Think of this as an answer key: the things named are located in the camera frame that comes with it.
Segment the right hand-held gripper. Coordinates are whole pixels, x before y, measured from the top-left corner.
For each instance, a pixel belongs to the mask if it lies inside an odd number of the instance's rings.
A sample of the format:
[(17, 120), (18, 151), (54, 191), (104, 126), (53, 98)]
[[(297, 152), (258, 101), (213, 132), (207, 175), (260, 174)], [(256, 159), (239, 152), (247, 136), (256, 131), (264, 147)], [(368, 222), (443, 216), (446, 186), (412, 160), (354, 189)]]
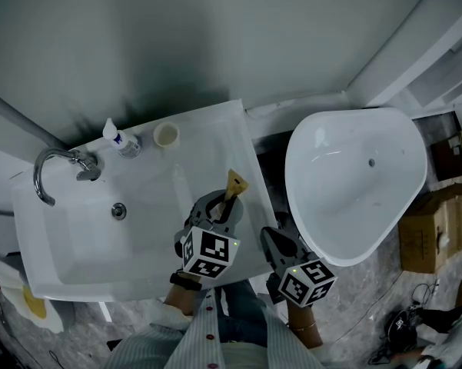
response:
[[(264, 227), (260, 241), (267, 262), (277, 268), (266, 282), (273, 304), (288, 300), (298, 307), (310, 307), (326, 297), (337, 277), (320, 259), (311, 260), (312, 253), (298, 236), (282, 229)], [(278, 268), (291, 258), (306, 262)]]

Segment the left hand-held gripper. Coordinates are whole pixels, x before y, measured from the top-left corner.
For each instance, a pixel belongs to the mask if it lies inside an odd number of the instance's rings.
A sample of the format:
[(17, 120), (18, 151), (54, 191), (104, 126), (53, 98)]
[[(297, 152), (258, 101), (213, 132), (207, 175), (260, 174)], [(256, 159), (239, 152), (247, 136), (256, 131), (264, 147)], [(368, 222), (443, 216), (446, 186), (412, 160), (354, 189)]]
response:
[[(200, 197), (189, 214), (189, 223), (174, 237), (182, 271), (201, 278), (218, 279), (234, 263), (240, 241), (234, 237), (244, 206), (238, 196), (224, 201), (225, 189)], [(219, 204), (218, 224), (211, 211)]]

